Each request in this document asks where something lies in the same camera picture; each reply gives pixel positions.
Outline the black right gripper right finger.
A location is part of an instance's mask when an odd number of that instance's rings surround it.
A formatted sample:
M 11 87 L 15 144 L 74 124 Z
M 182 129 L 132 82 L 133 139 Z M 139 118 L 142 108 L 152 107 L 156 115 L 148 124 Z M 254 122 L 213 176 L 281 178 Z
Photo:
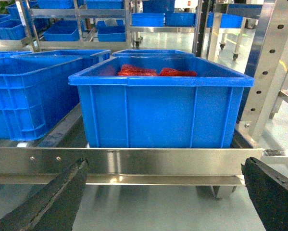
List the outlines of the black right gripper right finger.
M 253 206 L 267 231 L 288 231 L 288 178 L 250 157 L 241 165 Z

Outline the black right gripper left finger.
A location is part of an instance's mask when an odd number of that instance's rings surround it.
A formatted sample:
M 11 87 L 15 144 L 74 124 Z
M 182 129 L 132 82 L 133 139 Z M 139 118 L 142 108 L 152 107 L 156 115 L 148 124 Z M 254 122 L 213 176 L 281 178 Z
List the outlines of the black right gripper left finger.
M 87 174 L 87 159 L 78 159 L 2 217 L 0 231 L 71 231 L 86 187 Z

